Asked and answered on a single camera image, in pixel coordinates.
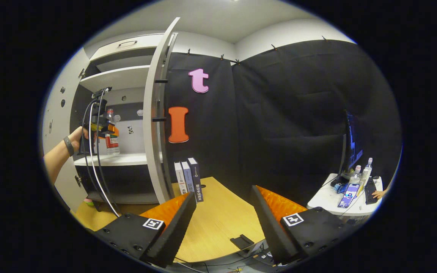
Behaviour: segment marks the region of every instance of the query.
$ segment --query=cabinet shelf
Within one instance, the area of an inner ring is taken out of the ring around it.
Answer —
[[[97,166],[99,163],[97,161],[97,156],[92,155],[94,159],[94,165]],[[100,156],[101,158],[101,166],[130,166],[130,165],[146,165],[148,161],[146,160],[146,154],[137,153],[137,154],[117,154],[117,155],[108,155],[104,154]],[[163,162],[163,155],[160,153],[161,163]],[[92,166],[92,162],[90,160],[90,156],[87,157],[87,162],[89,166]],[[75,160],[75,166],[85,166],[85,157]]]
[[[112,86],[113,90],[144,88],[148,70],[149,65],[114,69],[84,78],[80,81],[80,85],[92,92],[108,86]]]

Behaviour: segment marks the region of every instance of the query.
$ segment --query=book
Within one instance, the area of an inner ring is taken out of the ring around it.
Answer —
[[[187,185],[185,183],[185,179],[184,179],[184,175],[183,175],[183,169],[182,169],[182,165],[180,164],[180,162],[175,162],[175,173],[176,173],[176,178],[178,181],[178,185],[180,186],[180,192],[182,194],[187,193]]]
[[[195,192],[196,202],[203,202],[203,194],[201,192],[200,169],[196,160],[191,157],[188,159],[191,169],[191,177],[193,180],[193,190]]]
[[[192,192],[193,190],[193,179],[191,177],[191,169],[190,166],[188,165],[188,162],[184,161],[182,162],[182,167],[183,167],[183,175],[185,177],[185,183],[187,185],[187,191],[188,192]]]

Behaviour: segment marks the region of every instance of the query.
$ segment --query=black curtain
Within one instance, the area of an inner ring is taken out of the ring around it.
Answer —
[[[206,93],[196,93],[191,85],[189,72],[203,69],[208,79]],[[165,86],[166,152],[171,181],[177,181],[174,162],[194,157],[200,166],[201,177],[213,176],[229,190],[236,191],[241,185],[238,176],[238,129],[236,95],[230,62],[220,58],[172,53]],[[187,107],[185,132],[189,140],[170,143],[170,107]]]
[[[193,91],[188,75],[199,68],[209,74],[203,94]],[[357,164],[373,157],[373,175],[383,177],[384,187],[394,174],[402,145],[397,105],[356,44],[300,42],[232,67],[216,57],[173,53],[167,78],[165,109],[189,109],[190,140],[166,143],[171,171],[174,161],[195,157],[202,177],[214,176],[246,201],[250,186],[260,185],[306,206],[338,172],[347,109],[359,119],[363,140]]]

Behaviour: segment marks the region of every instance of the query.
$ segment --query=cabinet door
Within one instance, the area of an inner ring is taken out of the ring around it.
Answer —
[[[76,129],[70,128],[73,97],[81,79],[80,72],[86,69],[89,63],[89,58],[83,48],[78,50],[60,71],[48,94],[41,132],[44,154]],[[81,184],[79,186],[75,181],[75,175],[77,171],[70,157],[62,166],[55,181],[58,193],[73,212],[77,211],[83,199],[87,197],[83,186]]]
[[[144,132],[144,149],[146,151],[146,160],[148,163],[149,176],[153,184],[154,192],[158,197],[158,202],[163,204],[173,197],[173,190],[170,184],[170,178],[165,180],[165,170],[161,166],[160,153],[163,152],[163,163],[167,166],[164,150],[160,142],[160,124],[153,122],[162,113],[159,111],[160,107],[160,90],[163,90],[164,83],[156,83],[156,80],[165,76],[165,69],[163,63],[166,58],[168,44],[171,40],[173,28],[180,18],[177,17],[168,26],[163,37],[161,38],[156,50],[154,51],[151,64],[149,65],[148,76],[146,78],[146,86],[144,88],[144,103],[143,103],[143,132]]]

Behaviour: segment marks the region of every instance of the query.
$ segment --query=phone screen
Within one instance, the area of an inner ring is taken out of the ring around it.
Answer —
[[[349,184],[347,190],[345,190],[343,198],[340,201],[340,204],[338,204],[338,207],[347,208],[348,206],[350,206],[350,203],[355,198],[359,187],[359,184]]]

